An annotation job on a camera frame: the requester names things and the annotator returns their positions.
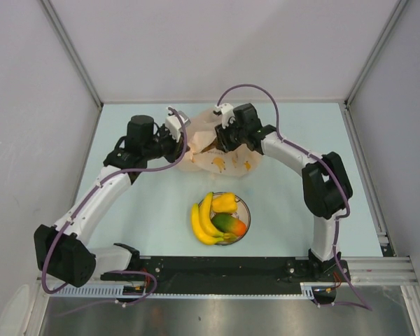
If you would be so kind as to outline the yellow fake bell pepper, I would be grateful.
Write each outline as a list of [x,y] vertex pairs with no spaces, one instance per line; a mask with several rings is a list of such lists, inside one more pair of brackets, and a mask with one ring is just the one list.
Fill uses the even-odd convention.
[[235,213],[238,209],[236,195],[226,192],[217,196],[212,200],[211,208],[215,213]]

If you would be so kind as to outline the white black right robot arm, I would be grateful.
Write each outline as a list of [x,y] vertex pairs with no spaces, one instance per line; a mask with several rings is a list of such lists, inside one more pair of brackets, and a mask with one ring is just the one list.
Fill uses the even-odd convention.
[[217,149],[226,153],[245,145],[250,151],[273,158],[302,178],[304,203],[314,215],[314,236],[309,250],[309,273],[325,281],[340,266],[337,250],[340,220],[350,215],[353,195],[341,157],[315,154],[282,137],[275,125],[263,125],[252,104],[216,106]]

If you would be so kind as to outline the yellow fake banana bunch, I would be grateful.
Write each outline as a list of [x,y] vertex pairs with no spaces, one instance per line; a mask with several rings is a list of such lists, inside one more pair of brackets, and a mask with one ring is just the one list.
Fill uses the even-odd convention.
[[190,222],[195,237],[205,245],[229,244],[238,237],[232,233],[224,233],[211,222],[211,203],[214,194],[209,192],[202,203],[193,204],[190,212]]

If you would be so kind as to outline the green orange fake mango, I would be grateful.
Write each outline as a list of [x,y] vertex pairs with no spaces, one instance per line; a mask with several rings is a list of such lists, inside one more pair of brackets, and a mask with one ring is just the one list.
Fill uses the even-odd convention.
[[232,233],[236,236],[242,236],[247,231],[247,226],[238,218],[230,213],[217,213],[211,219],[213,225],[224,233]]

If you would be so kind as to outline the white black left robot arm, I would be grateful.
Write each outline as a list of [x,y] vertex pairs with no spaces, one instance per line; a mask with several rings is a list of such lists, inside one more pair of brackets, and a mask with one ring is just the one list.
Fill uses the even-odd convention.
[[54,294],[47,277],[63,286],[84,286],[91,278],[118,273],[124,279],[136,278],[141,271],[136,249],[125,244],[90,250],[88,242],[95,228],[115,201],[140,174],[149,172],[148,162],[164,158],[166,168],[177,165],[187,146],[186,128],[190,119],[181,111],[169,109],[164,124],[157,125],[149,115],[134,115],[126,134],[106,156],[98,177],[87,193],[51,226],[40,225],[34,233],[36,262],[45,292]]

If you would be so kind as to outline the translucent orange plastic bag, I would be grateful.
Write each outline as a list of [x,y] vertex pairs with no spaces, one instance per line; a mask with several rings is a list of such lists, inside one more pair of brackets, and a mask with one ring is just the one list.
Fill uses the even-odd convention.
[[207,109],[190,119],[187,126],[189,150],[177,168],[182,172],[206,171],[224,176],[242,177],[253,172],[262,156],[247,148],[245,144],[225,153],[216,148],[216,131],[221,117]]

